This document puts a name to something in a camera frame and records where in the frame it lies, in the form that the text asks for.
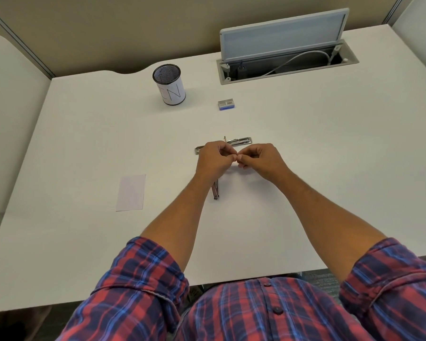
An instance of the sleeve cuff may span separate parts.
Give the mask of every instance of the sleeve cuff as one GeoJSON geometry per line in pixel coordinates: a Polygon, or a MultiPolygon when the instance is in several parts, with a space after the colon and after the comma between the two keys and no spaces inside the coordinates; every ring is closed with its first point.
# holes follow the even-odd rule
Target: sleeve cuff
{"type": "Polygon", "coordinates": [[[387,238],[355,263],[341,284],[339,299],[360,319],[383,292],[420,281],[426,281],[426,261],[396,239],[387,238]]]}
{"type": "Polygon", "coordinates": [[[115,287],[158,297],[169,329],[178,323],[178,310],[189,291],[187,279],[169,252],[143,237],[133,238],[126,244],[92,294],[115,287]]]}

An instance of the hand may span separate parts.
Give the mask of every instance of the hand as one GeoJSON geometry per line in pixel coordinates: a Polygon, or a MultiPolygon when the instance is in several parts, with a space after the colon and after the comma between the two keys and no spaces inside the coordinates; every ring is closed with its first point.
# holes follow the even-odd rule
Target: hand
{"type": "Polygon", "coordinates": [[[253,168],[259,175],[277,185],[290,173],[278,150],[272,144],[252,144],[238,153],[237,161],[243,169],[253,168]]]}
{"type": "Polygon", "coordinates": [[[237,151],[224,141],[207,142],[199,152],[196,176],[210,186],[237,160],[237,151]]]}

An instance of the person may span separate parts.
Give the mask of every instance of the person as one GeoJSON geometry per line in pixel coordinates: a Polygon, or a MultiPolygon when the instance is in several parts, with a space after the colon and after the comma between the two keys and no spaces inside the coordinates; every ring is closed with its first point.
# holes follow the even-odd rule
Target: person
{"type": "Polygon", "coordinates": [[[168,332],[174,340],[426,340],[426,262],[312,189],[272,144],[237,153],[210,142],[186,188],[128,242],[58,340],[165,340],[168,332]],[[180,321],[205,198],[234,161],[287,197],[341,282],[343,307],[306,281],[263,277],[211,288],[180,321]]]}

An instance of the person's left hand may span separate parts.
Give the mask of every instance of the person's left hand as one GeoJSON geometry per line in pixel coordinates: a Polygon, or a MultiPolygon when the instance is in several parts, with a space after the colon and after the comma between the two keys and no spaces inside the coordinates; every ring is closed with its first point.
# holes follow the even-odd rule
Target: person's left hand
{"type": "Polygon", "coordinates": [[[207,142],[199,151],[196,176],[213,185],[236,160],[237,151],[228,143],[207,142]]]}

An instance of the compartment lid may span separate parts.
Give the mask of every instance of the compartment lid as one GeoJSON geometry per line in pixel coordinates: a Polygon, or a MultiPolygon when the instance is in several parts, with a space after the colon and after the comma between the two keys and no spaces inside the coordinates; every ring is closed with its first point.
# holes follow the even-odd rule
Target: compartment lid
{"type": "Polygon", "coordinates": [[[224,28],[219,32],[223,62],[285,54],[334,45],[342,36],[349,9],[224,28]]]}

